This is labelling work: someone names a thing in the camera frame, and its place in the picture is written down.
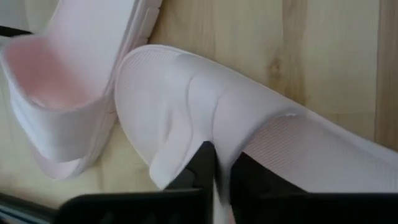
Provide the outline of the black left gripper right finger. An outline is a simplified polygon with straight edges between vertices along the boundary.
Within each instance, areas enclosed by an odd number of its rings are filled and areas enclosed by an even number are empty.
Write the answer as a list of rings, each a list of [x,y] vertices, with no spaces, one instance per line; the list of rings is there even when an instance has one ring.
[[[290,183],[242,152],[232,166],[231,195],[305,194],[306,191]]]

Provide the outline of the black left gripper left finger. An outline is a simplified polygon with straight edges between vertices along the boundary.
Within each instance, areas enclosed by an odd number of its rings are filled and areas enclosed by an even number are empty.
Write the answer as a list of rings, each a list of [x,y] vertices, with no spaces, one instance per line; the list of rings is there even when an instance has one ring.
[[[212,192],[214,175],[215,147],[211,142],[205,141],[166,189],[203,189]]]

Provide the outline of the pink rubber slide sandal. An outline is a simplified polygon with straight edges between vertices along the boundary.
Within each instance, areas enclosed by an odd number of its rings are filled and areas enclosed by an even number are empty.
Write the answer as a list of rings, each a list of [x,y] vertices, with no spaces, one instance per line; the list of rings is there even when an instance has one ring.
[[[0,51],[11,108],[49,177],[77,176],[101,155],[117,117],[119,66],[147,43],[162,3],[59,0],[42,33]]]
[[[242,153],[281,179],[316,193],[398,193],[398,153],[204,57],[164,45],[129,52],[115,82],[121,126],[165,189],[204,142],[219,169],[217,224],[236,224],[228,202]]]

